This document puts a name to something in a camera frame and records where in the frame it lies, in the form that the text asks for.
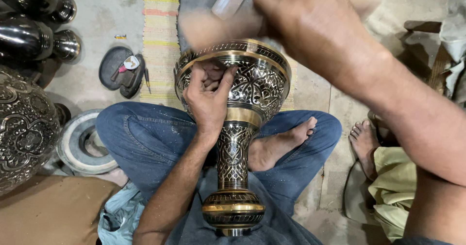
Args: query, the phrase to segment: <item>brown fabric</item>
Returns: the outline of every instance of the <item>brown fabric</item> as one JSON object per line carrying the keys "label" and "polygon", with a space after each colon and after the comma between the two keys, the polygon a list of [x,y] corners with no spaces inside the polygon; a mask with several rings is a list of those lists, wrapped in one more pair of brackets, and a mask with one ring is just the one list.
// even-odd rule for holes
{"label": "brown fabric", "polygon": [[119,190],[95,177],[34,176],[0,197],[0,243],[95,245],[99,212]]}

